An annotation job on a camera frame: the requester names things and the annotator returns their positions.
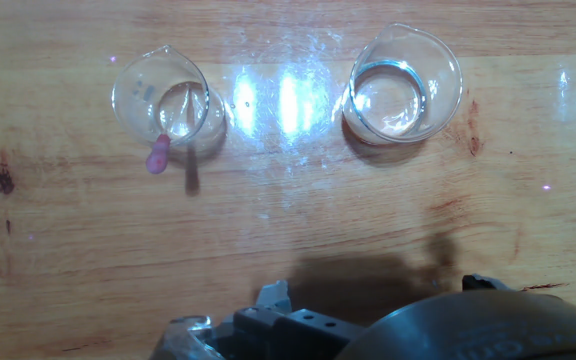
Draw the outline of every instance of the clear liquid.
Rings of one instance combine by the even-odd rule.
[[[155,123],[162,134],[172,141],[188,136],[198,125],[206,111],[206,92],[197,82],[177,84],[162,96]]]
[[[422,102],[417,83],[400,68],[380,65],[355,80],[359,115],[387,136],[409,134],[420,121]]]

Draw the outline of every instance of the pink eraser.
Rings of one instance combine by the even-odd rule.
[[[170,138],[168,135],[159,135],[157,141],[152,146],[152,152],[146,159],[146,169],[151,174],[161,174],[168,165],[168,149],[170,149]]]

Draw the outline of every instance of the glass beaker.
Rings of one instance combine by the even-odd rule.
[[[192,61],[170,45],[132,60],[117,77],[112,107],[122,127],[153,146],[160,135],[170,147],[210,143],[224,125],[223,102]]]
[[[425,31],[392,24],[357,58],[344,118],[367,143],[412,143],[450,122],[461,92],[461,69],[446,44]]]

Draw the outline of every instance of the wood grain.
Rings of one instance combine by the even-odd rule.
[[[335,102],[391,22],[454,50],[464,97],[430,140],[377,149]],[[236,106],[197,193],[183,166],[149,175],[110,106],[163,44]],[[290,134],[286,74],[316,99]],[[472,272],[576,304],[576,1],[0,0],[2,171],[0,359],[143,359],[169,319],[218,320],[284,278],[358,322]]]

